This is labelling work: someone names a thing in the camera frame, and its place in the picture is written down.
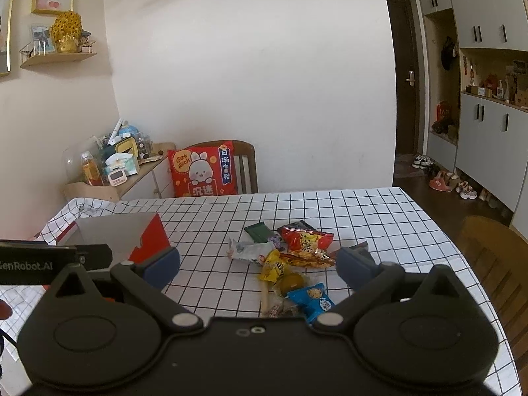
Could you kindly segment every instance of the chair backrest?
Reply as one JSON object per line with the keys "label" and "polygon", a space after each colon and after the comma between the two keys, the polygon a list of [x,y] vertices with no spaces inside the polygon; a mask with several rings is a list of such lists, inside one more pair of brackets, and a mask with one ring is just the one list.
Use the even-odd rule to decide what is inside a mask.
{"label": "chair backrest", "polygon": [[[225,143],[229,140],[215,140],[215,141],[205,141],[205,143],[198,143],[192,145],[191,147],[216,147],[221,146],[222,143]],[[253,145],[246,143],[245,141],[231,140],[233,143],[233,154],[235,157],[238,157],[239,168],[237,170],[237,182],[241,186],[242,193],[246,194],[247,192],[247,178],[246,178],[246,169],[244,165],[244,157],[247,158],[247,171],[249,173],[249,186],[250,193],[256,194],[259,191],[257,183],[257,164],[255,162],[255,148]]]}
{"label": "chair backrest", "polygon": [[470,216],[464,220],[456,245],[497,312],[525,394],[528,391],[528,244],[495,220]]}

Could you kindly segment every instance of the cushion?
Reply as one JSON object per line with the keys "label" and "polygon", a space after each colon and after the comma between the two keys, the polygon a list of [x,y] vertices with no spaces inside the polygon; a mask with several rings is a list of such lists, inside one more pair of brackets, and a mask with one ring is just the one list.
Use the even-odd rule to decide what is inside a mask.
{"label": "cushion", "polygon": [[237,194],[232,141],[219,147],[169,150],[168,159],[176,197]]}

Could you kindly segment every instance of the yellow pineapple decoration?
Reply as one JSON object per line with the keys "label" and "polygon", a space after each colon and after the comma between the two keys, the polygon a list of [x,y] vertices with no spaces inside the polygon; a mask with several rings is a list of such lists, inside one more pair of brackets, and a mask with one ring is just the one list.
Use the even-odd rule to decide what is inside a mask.
{"label": "yellow pineapple decoration", "polygon": [[71,10],[60,14],[49,29],[59,53],[78,52],[82,31],[81,16]]}

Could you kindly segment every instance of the yellow snack bag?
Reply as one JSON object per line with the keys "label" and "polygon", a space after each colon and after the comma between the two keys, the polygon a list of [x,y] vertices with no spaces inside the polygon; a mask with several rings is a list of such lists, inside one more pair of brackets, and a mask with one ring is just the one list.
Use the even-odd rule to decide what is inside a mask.
{"label": "yellow snack bag", "polygon": [[259,279],[275,283],[284,275],[285,268],[286,263],[281,259],[281,253],[278,250],[272,250],[266,256]]}

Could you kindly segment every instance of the checkered tablecloth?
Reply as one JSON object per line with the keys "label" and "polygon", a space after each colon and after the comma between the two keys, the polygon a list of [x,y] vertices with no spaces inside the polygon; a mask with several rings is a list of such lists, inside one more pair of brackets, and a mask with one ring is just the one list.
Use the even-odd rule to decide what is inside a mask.
{"label": "checkered tablecloth", "polygon": [[[452,267],[495,328],[500,349],[486,384],[497,394],[520,396],[510,347],[491,303],[468,263],[436,223],[398,187],[220,197],[139,199],[117,204],[77,198],[42,231],[49,244],[79,217],[157,212],[181,256],[180,272],[164,289],[167,296],[204,320],[213,315],[257,317],[260,269],[227,255],[227,237],[251,241],[244,227],[265,222],[276,229],[294,220],[335,234],[329,249],[368,241],[374,260],[428,272],[433,264]],[[323,282],[335,303],[351,294],[334,268],[306,270],[312,283]],[[3,287],[0,297],[14,307],[2,329],[16,336],[42,293],[39,287]]]}

